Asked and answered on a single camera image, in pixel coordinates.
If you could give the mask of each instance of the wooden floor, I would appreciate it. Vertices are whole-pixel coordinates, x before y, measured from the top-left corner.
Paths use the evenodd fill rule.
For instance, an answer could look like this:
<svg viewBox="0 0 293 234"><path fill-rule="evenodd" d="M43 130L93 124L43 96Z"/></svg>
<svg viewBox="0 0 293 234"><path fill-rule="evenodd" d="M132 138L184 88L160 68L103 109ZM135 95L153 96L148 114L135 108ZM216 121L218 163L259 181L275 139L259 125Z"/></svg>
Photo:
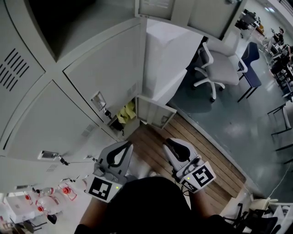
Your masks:
<svg viewBox="0 0 293 234"><path fill-rule="evenodd" d="M209 161L217 178L205 188L205 191L216 213L220 213L230 198L238 195L245 183L245 177L178 114L163 130L142 124L129 140L134 144L134 156L144 160L155 172L174 182L171 176L172 166L166 161L162 147L167 138L179 138L192 143L202 159Z"/></svg>

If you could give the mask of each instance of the white wall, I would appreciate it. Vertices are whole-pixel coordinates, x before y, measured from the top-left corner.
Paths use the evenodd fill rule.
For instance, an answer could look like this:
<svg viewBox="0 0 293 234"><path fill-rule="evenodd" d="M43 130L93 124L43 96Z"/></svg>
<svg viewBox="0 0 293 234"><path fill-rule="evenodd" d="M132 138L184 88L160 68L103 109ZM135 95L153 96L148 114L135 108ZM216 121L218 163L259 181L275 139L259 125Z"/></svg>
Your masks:
<svg viewBox="0 0 293 234"><path fill-rule="evenodd" d="M284 33L284 41L286 44L293 45L293 39L290 37L288 33L286 33L285 26L274 17L274 13L268 12L265 10L264 6L258 3L255 0L248 0L245 9L255 12L256 15L260 18L261 24L263 25L265 31L264 35L266 37L271 37L272 32L271 28L273 28L276 32L279 32L279 27L285 30Z"/></svg>

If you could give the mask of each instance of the gray floor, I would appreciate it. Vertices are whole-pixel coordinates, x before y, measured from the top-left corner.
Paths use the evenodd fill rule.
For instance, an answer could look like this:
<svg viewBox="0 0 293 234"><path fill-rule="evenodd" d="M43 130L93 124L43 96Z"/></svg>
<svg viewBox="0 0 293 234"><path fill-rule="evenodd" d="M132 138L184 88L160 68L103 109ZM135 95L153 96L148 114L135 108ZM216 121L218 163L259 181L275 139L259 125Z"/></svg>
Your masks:
<svg viewBox="0 0 293 234"><path fill-rule="evenodd" d="M242 56L247 43L241 40L237 49L238 55ZM187 73L170 104L180 108L199 124L268 196L288 168L283 162L293 156L293 148L279 152L274 149L293 142L293 132L271 136L271 133L278 129L282 130L284 125L280 112L269 116L267 113L285 103L285 100L268 72L264 54L260 53L260 59L254 61L252 67L262 86L249 99L244 98L237 103L249 88L243 78L238 86L227 85L222 92L216 86L217 99L210 103L212 90L209 84L202 84L196 90L190 88L193 82L203 78L197 72L195 76ZM293 173L290 171L272 195L281 202L293 202Z"/></svg>

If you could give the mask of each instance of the white office chair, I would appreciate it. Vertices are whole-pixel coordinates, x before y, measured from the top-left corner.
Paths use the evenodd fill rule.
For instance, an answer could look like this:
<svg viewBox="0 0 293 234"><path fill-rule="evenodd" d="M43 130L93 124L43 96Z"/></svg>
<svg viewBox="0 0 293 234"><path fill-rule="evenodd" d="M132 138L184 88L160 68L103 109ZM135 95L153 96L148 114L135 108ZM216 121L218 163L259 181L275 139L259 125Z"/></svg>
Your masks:
<svg viewBox="0 0 293 234"><path fill-rule="evenodd" d="M194 83L192 88L195 89L197 86L209 82L212 86L211 102L214 102L216 99L215 83L221 86L220 90L222 91L225 88L224 84L238 85L238 74L247 72L246 65L235 53L239 40L240 30L234 27L224 42L209 39L198 50L198 54L204 64L201 68L195 67L195 70L201 72L205 78ZM229 58L234 55L241 62L243 70L237 71L232 65Z"/></svg>

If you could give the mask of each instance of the navy blue chair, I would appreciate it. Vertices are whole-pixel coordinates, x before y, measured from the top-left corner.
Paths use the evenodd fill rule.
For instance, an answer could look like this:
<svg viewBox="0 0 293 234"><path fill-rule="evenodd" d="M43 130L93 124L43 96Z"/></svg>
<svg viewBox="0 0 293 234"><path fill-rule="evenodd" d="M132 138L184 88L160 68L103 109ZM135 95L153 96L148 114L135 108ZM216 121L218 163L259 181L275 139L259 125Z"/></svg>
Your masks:
<svg viewBox="0 0 293 234"><path fill-rule="evenodd" d="M255 60L258 60L260 58L260 54L258 52L258 47L257 47L257 44L254 43L254 42L250 42L248 44L248 46L246 47L246 50L244 52L244 54L242 55L242 60L243 62L245 63L248 71L246 73L243 73L243 75L239 78L239 80L242 79L242 77L245 77L247 82L249 83L250 85L250 88L246 91L246 93L244 93L242 95L242 97L238 100L238 102L240 102L249 92L252 88L254 88L252 90L251 93L248 94L248 96L246 98L249 98L250 95L259 87L261 86L261 81L260 79L258 78L257 74L255 73L255 71L252 69L251 67L251 62L252 61L255 61ZM243 69L243 66L242 64L239 62L238 63L238 66L239 66L239 70L242 70Z"/></svg>

